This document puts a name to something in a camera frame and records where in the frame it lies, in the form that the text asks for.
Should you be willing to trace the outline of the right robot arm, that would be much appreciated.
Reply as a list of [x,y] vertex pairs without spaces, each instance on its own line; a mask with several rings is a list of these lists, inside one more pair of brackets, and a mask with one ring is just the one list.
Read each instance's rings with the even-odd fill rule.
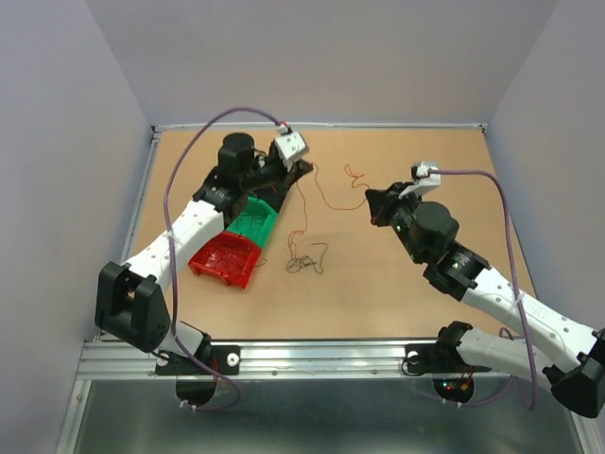
[[439,292],[495,318],[515,332],[527,329],[532,346],[488,335],[464,323],[442,329],[435,358],[446,369],[487,367],[550,390],[568,410],[596,418],[604,406],[604,333],[575,322],[512,283],[456,239],[459,224],[441,203],[424,201],[424,188],[394,183],[365,192],[372,225],[389,227],[423,277]]

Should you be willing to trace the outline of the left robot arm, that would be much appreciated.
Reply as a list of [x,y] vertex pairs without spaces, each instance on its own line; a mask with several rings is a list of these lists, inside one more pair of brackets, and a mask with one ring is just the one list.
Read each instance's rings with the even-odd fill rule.
[[224,137],[217,163],[180,215],[166,218],[163,233],[124,263],[108,262],[98,275],[95,325],[143,353],[176,354],[191,373],[207,370],[211,338],[180,322],[165,301],[179,271],[243,211],[248,195],[265,187],[289,188],[312,170],[303,136],[286,130],[257,151],[244,132]]

